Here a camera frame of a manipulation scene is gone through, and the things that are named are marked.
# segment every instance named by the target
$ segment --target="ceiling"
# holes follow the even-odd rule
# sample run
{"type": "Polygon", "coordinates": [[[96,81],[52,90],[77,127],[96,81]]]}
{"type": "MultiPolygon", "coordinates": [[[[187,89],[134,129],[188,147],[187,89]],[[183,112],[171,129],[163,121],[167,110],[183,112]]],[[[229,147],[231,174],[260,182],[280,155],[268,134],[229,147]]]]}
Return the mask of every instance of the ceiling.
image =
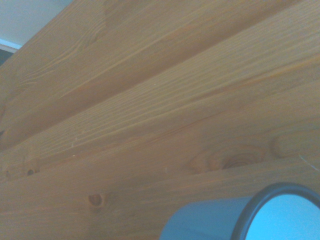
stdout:
{"type": "Polygon", "coordinates": [[[0,0],[0,49],[14,53],[72,0],[0,0]]]}

